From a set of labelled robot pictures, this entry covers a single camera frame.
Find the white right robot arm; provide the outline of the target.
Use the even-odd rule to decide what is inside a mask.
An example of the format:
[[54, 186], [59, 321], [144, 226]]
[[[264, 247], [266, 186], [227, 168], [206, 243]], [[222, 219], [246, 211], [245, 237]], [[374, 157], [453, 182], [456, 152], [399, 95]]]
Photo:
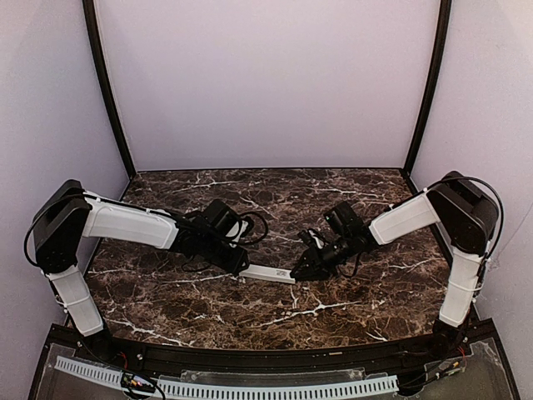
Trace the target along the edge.
[[369, 223], [347, 202], [325, 212], [324, 218], [338, 238], [329, 242], [314, 229], [300, 231], [307, 248], [290, 272], [298, 282], [327, 280], [350, 258], [360, 259], [409, 233], [442, 225], [451, 243], [451, 272], [426, 354], [449, 357], [466, 335], [471, 305], [501, 237], [504, 208], [496, 190], [479, 178], [452, 171]]

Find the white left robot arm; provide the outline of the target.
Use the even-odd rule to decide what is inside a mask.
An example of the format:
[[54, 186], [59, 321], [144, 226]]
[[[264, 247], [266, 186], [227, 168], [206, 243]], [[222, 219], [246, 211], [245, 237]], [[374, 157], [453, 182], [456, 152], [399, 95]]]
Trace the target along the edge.
[[201, 211], [168, 212], [100, 197], [69, 179], [34, 216], [24, 243], [34, 246], [27, 260], [52, 284], [78, 332], [90, 337], [103, 331], [104, 321], [77, 266], [82, 238], [111, 238], [200, 257], [236, 276], [249, 266], [239, 243], [246, 230], [247, 222], [218, 199]]

